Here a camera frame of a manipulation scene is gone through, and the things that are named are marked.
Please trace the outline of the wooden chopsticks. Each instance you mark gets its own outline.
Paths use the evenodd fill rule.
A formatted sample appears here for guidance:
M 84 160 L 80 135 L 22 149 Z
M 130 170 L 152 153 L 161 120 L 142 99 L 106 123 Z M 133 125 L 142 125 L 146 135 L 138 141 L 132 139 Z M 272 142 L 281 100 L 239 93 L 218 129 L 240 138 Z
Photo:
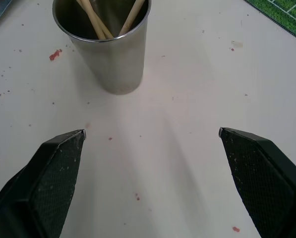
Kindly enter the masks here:
M 113 35 L 94 11 L 89 0 L 76 0 L 86 12 L 99 40 L 112 39 Z

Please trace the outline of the stainless steel cup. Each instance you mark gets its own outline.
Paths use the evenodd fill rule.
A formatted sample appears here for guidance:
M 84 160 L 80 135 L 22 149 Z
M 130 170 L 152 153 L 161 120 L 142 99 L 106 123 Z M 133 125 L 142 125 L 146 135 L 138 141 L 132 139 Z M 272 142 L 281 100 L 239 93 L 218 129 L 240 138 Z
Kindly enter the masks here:
M 124 95 L 141 83 L 144 70 L 146 32 L 152 0 L 145 0 L 130 30 L 119 36 L 135 0 L 89 0 L 94 11 L 112 33 L 99 40 L 76 0 L 53 0 L 53 17 L 70 38 L 101 87 Z

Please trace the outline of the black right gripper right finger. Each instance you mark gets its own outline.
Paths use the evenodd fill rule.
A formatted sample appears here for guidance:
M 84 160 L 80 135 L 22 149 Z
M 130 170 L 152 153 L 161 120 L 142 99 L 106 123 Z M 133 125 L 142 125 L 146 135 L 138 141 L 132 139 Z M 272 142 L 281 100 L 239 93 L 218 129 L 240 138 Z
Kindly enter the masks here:
M 296 166 L 270 140 L 221 127 L 232 177 L 261 238 L 296 238 Z

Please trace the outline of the green grass-pattern mat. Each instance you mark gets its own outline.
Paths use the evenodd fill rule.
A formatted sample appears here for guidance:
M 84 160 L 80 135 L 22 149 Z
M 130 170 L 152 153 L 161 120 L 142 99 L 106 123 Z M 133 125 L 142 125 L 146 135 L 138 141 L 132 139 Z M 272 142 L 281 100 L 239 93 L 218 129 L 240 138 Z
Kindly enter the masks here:
M 296 0 L 244 0 L 296 37 Z

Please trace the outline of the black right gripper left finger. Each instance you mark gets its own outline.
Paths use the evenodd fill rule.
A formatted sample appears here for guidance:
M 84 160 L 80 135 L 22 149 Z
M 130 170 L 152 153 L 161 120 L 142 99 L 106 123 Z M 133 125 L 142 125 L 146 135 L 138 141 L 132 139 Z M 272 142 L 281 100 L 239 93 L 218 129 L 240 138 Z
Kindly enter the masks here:
M 0 238 L 59 238 L 73 199 L 83 129 L 43 144 L 0 191 Z

